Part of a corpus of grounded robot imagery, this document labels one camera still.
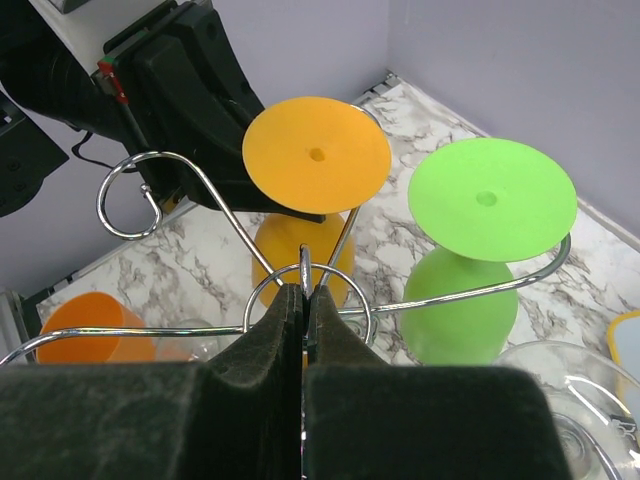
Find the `wine glass bowl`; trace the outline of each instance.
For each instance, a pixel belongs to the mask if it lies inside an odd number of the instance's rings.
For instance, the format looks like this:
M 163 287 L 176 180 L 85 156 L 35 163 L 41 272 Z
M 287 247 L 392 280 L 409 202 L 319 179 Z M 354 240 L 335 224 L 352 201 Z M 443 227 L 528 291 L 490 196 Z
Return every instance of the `wine glass bowl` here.
M 544 392 L 576 480 L 640 479 L 640 384 L 586 348 L 531 342 L 497 365 L 529 372 Z
M 204 320 L 192 318 L 183 320 L 175 328 L 211 328 Z M 158 362 L 206 362 L 222 349 L 219 337 L 161 337 L 156 346 Z

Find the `chrome wire rack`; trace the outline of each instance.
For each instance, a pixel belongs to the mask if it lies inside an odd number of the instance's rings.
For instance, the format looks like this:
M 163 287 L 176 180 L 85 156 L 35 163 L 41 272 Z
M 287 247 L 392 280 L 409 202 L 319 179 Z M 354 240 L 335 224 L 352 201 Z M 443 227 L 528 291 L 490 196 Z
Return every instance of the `chrome wire rack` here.
M 365 110 L 360 107 L 355 107 L 362 110 L 364 113 L 370 115 Z M 375 322 L 373 315 L 384 315 L 390 313 L 396 313 L 404 310 L 411 310 L 417 308 L 425 308 L 435 305 L 440 305 L 449 302 L 455 302 L 458 300 L 465 300 L 469 298 L 479 297 L 482 295 L 490 295 L 493 293 L 504 292 L 507 290 L 515 290 L 518 288 L 522 288 L 528 285 L 532 285 L 540 280 L 548 277 L 556 270 L 558 270 L 562 264 L 565 262 L 567 257 L 569 256 L 569 252 L 571 250 L 571 237 L 567 235 L 562 242 L 560 243 L 560 247 L 557 250 L 557 253 L 553 260 L 541 268 L 540 270 L 524 275 L 520 278 L 498 283 L 494 285 L 487 285 L 484 287 L 473 288 L 470 290 L 465 290 L 461 292 L 450 293 L 446 295 L 440 295 L 432 298 L 425 298 L 418 301 L 411 302 L 401 302 L 401 303 L 391 303 L 387 305 L 370 305 L 367 300 L 363 290 L 361 287 L 348 275 L 344 272 L 338 270 L 335 267 L 337 259 L 340 257 L 342 249 L 346 243 L 347 238 L 349 237 L 351 230 L 353 229 L 353 225 L 358 217 L 358 212 L 360 207 L 351 210 L 349 216 L 345 222 L 343 230 L 338 238 L 338 241 L 334 247 L 334 250 L 331 254 L 329 262 L 327 265 L 322 265 L 318 263 L 311 263 L 310 261 L 310 253 L 306 246 L 301 246 L 300 248 L 300 261 L 297 264 L 289 265 L 284 268 L 280 268 L 278 270 L 274 270 L 271 266 L 267 258 L 262 254 L 260 249 L 257 247 L 251 236 L 244 229 L 238 218 L 231 211 L 229 206 L 226 204 L 218 190 L 215 188 L 211 180 L 207 177 L 207 175 L 203 172 L 203 170 L 198 167 L 195 163 L 193 163 L 188 158 L 183 155 L 179 155 L 173 152 L 145 152 L 136 155 L 132 155 L 127 159 L 120 162 L 116 167 L 114 167 L 111 172 L 105 177 L 100 188 L 98 190 L 98 197 L 96 201 L 96 209 L 98 212 L 98 218 L 100 222 L 112 235 L 115 235 L 118 238 L 123 240 L 140 240 L 145 237 L 148 237 L 153 232 L 155 232 L 158 227 L 162 225 L 163 213 L 160 206 L 156 203 L 152 196 L 151 188 L 148 184 L 143 183 L 140 186 L 140 190 L 144 198 L 146 198 L 147 202 L 151 206 L 154 212 L 154 220 L 153 223 L 141 232 L 135 233 L 127 233 L 121 230 L 118 230 L 113 224 L 110 222 L 106 208 L 105 202 L 107 193 L 109 188 L 115 181 L 115 179 L 120 175 L 123 171 L 129 169 L 130 167 L 136 165 L 137 163 L 156 159 L 170 159 L 176 160 L 187 165 L 202 181 L 206 189 L 209 191 L 211 196 L 214 198 L 215 202 L 220 207 L 220 210 L 226 217 L 227 221 L 231 224 L 237 235 L 240 237 L 245 246 L 249 249 L 251 254 L 255 257 L 255 259 L 260 263 L 260 265 L 265 269 L 268 273 L 268 276 L 253 290 L 249 299 L 247 301 L 244 315 L 242 319 L 242 324 L 237 326 L 220 326 L 220 327 L 211 327 L 211 328 L 106 328 L 106 327 L 78 327 L 78 328 L 68 328 L 63 330 L 52 331 L 43 335 L 40 335 L 9 353 L 2 360 L 0 360 L 0 367 L 5 366 L 17 358 L 26 355 L 29 352 L 32 352 L 36 348 L 54 342 L 56 340 L 60 340 L 63 338 L 71 338 L 71 337 L 107 337 L 107 336 L 119 336 L 119 337 L 206 337 L 206 336 L 223 336 L 223 335 L 239 335 L 246 333 L 250 325 L 250 317 L 251 312 L 253 310 L 253 306 L 255 302 L 262 292 L 262 290 L 271 282 L 275 282 L 278 286 L 284 285 L 281 280 L 281 276 L 285 273 L 299 270 L 300 271 L 300 282 L 303 294 L 306 296 L 310 296 L 312 293 L 312 284 L 311 284 L 311 269 L 320 269 L 323 271 L 320 284 L 325 285 L 328 281 L 330 275 L 336 275 L 340 277 L 342 280 L 347 282 L 349 286 L 354 290 L 357 297 L 360 300 L 361 307 L 359 308 L 343 308 L 339 309 L 339 313 L 342 317 L 349 316 L 364 316 L 366 320 L 366 326 L 364 331 L 362 332 L 362 339 L 367 345 L 372 345 L 375 331 Z

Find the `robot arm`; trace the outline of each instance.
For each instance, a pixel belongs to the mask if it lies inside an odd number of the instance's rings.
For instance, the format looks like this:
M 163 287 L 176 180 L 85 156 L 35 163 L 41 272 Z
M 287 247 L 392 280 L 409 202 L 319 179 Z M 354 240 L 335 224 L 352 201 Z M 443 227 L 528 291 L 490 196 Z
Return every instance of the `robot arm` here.
M 0 5 L 9 2 L 14 0 L 0 0 Z M 20 21 L 29 18 L 35 33 L 18 38 L 11 48 L 0 47 L 0 83 L 19 105 L 119 141 L 130 154 L 180 153 L 207 173 L 234 210 L 321 220 L 273 202 L 251 182 L 242 162 L 242 139 L 263 106 L 210 2 L 31 4 L 22 0 Z M 105 5 L 120 10 L 96 19 Z M 2 10 L 11 11 L 8 6 Z M 39 18 L 34 19 L 36 11 Z M 105 25 L 107 20 L 113 22 L 111 27 Z M 87 35 L 87 25 L 95 27 L 95 36 Z M 3 40 L 8 28 L 0 30 Z M 83 38 L 87 45 L 82 45 Z M 0 125 L 0 144 L 15 145 L 18 137 L 11 137 Z M 0 164 L 7 161 L 4 151 L 0 150 Z M 40 168 L 41 161 L 34 159 L 43 157 L 42 151 L 28 154 L 23 148 L 21 155 L 21 163 L 33 173 L 32 184 L 55 168 Z M 185 166 L 156 160 L 140 164 L 139 171 L 159 201 L 180 191 L 196 203 L 217 208 Z

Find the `white marble surface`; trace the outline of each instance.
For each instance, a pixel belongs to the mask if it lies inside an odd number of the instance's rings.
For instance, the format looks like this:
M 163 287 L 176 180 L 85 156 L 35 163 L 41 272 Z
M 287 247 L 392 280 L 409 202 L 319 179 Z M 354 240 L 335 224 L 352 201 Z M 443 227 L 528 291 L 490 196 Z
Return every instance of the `white marble surface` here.
M 438 147 L 480 132 L 405 83 L 366 107 L 380 120 L 394 158 L 387 183 L 363 206 L 354 229 L 355 279 L 373 304 L 382 304 L 400 301 L 411 268 L 432 248 L 409 214 L 406 192 L 414 168 Z M 238 216 L 254 234 L 261 216 Z M 510 345 L 553 339 L 608 354 L 608 323 L 640 307 L 640 253 L 583 212 L 572 236 L 572 253 L 561 271 L 519 291 L 520 309 Z M 520 275 L 550 258 L 545 254 L 512 265 L 512 270 Z M 67 300 L 99 290 L 118 298 L 151 326 L 194 317 L 214 325 L 238 325 L 251 292 L 250 265 L 249 253 L 222 214 L 196 207 L 42 302 L 39 312 L 46 319 Z M 253 319 L 262 311 L 257 308 Z M 414 363 L 395 318 L 380 321 L 374 350 L 394 364 Z M 229 339 L 219 343 L 223 348 Z

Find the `wine glass base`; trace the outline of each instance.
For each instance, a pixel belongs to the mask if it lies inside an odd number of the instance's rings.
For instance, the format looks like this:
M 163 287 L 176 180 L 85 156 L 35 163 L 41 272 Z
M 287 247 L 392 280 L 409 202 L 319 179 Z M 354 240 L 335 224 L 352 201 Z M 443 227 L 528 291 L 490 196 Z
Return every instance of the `wine glass base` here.
M 596 478 L 600 461 L 587 437 L 562 419 L 555 417 L 554 421 L 571 476 L 574 480 Z

